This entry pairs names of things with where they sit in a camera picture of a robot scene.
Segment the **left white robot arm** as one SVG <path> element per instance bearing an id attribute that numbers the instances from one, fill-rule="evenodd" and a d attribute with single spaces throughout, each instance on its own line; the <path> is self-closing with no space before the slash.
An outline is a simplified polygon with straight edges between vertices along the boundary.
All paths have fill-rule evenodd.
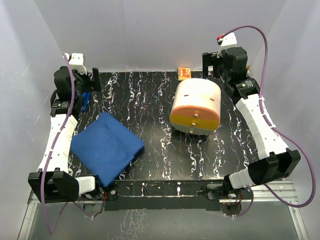
<path id="1" fill-rule="evenodd" d="M 61 66 L 53 76 L 56 89 L 50 98 L 48 142 L 37 171 L 29 173 L 28 183 L 38 200 L 46 204 L 75 202 L 85 194 L 97 200 L 104 189 L 97 176 L 69 175 L 68 160 L 79 115 L 86 110 L 91 92 L 101 91 L 99 70 L 94 67 L 88 74 Z"/>

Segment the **pink cylindrical tissue phantom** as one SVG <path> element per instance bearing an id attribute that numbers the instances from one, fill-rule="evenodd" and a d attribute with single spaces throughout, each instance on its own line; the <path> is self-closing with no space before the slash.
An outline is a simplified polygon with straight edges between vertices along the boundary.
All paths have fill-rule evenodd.
<path id="1" fill-rule="evenodd" d="M 191 135 L 209 135 L 221 122 L 221 89 L 213 81 L 189 78 L 175 92 L 169 120 L 178 131 Z"/>

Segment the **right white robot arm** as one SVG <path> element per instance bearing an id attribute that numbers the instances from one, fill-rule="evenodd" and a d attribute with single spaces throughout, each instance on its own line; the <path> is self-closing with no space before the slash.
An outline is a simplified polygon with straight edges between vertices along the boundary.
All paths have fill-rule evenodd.
<path id="1" fill-rule="evenodd" d="M 259 186 L 291 175 L 301 159 L 298 150 L 289 149 L 278 133 L 265 118 L 260 87 L 254 78 L 248 76 L 247 52 L 242 47 L 229 47 L 218 52 L 202 54 L 202 71 L 205 78 L 209 67 L 213 76 L 223 81 L 224 90 L 236 109 L 243 116 L 255 142 L 258 160 L 243 170 L 225 176 L 223 194 L 233 199 L 241 189 Z"/>

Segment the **blue surgical drape cloth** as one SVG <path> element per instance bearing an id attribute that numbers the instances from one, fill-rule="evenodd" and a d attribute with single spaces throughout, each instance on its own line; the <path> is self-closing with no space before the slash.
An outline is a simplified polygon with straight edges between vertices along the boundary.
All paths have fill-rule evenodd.
<path id="1" fill-rule="evenodd" d="M 72 137 L 70 150 L 85 167 L 111 184 L 144 148 L 144 142 L 107 112 Z"/>

